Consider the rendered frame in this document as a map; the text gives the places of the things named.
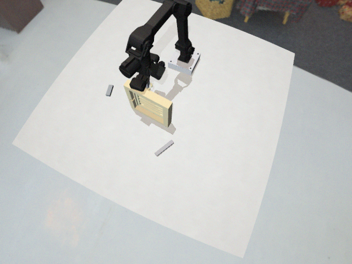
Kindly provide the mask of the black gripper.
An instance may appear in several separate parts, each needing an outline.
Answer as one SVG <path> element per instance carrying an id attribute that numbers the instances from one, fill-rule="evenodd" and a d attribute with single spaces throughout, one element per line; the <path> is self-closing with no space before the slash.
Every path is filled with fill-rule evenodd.
<path id="1" fill-rule="evenodd" d="M 138 90 L 141 92 L 144 91 L 146 85 L 148 84 L 148 82 L 150 80 L 150 76 L 149 76 L 149 78 L 147 78 L 147 76 L 146 76 L 146 71 L 148 70 L 149 66 L 151 66 L 152 60 L 156 64 L 159 62 L 159 59 L 160 59 L 160 57 L 154 53 L 150 53 L 150 56 L 151 56 L 151 61 L 149 62 L 149 64 L 142 65 L 141 68 L 137 71 L 139 74 L 135 78 L 132 78 L 132 80 L 129 84 L 131 89 Z"/>

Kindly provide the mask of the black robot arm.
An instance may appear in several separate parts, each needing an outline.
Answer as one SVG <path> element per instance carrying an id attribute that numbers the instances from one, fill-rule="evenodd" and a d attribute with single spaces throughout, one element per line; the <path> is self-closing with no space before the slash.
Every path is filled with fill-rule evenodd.
<path id="1" fill-rule="evenodd" d="M 171 15 L 177 20 L 178 41 L 175 49 L 180 51 L 179 61 L 188 63 L 194 54 L 188 35 L 188 16 L 191 14 L 191 3 L 185 0 L 164 0 L 160 8 L 153 14 L 148 22 L 137 27 L 128 38 L 126 53 L 129 57 L 119 66 L 120 72 L 127 78 L 131 78 L 142 65 L 148 65 L 151 61 L 150 49 L 153 47 L 154 37 L 163 24 Z M 136 48 L 136 50 L 131 49 Z M 146 76 L 152 76 L 160 80 L 165 71 L 165 62 L 154 63 L 146 71 Z"/>

